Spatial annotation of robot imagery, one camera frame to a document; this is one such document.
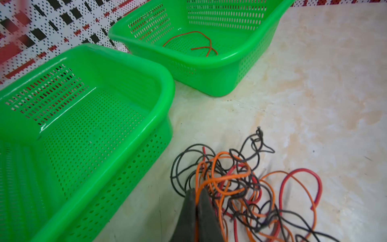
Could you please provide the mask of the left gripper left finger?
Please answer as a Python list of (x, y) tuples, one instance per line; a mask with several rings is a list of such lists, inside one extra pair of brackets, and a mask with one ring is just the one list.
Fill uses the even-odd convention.
[(195, 242), (196, 241), (196, 193), (190, 189), (185, 194), (183, 206), (178, 218), (171, 242)]

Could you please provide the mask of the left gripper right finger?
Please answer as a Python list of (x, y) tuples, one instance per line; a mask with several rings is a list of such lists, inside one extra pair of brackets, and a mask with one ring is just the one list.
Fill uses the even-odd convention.
[(199, 242), (223, 242), (219, 221), (215, 215), (211, 198), (206, 189), (199, 196), (197, 205)]

